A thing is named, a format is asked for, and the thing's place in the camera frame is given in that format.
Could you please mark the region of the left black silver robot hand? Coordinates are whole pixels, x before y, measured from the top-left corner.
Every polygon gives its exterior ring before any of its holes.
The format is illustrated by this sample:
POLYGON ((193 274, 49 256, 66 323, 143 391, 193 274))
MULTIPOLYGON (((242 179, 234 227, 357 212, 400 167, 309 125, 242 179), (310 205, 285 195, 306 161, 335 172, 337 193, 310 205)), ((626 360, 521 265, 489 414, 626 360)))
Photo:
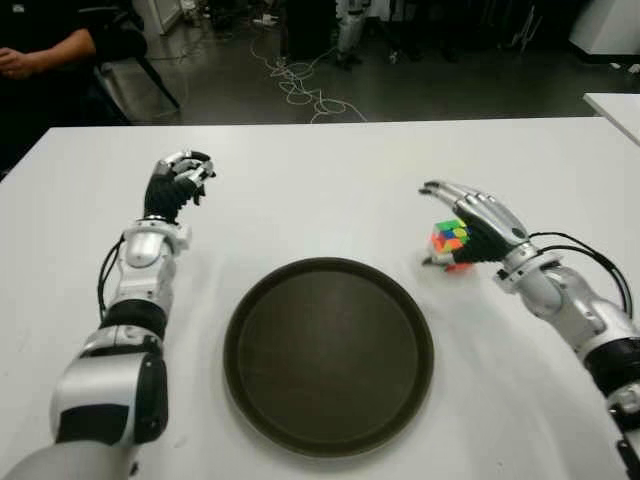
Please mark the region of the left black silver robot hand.
POLYGON ((203 152, 183 150, 159 160, 146 187, 143 217, 176 224, 189 201, 200 204, 205 182, 215 176, 211 157, 203 152))

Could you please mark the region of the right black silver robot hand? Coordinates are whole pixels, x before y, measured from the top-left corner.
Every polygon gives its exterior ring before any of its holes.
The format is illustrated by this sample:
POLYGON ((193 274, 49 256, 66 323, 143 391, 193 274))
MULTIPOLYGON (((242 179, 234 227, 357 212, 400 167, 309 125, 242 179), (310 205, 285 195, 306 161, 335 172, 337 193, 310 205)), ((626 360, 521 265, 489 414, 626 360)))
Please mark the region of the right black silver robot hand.
POLYGON ((419 193, 441 201, 470 229, 463 247, 433 251, 424 265, 500 262, 513 270, 537 253, 522 222, 492 195, 443 180, 425 182, 419 193))

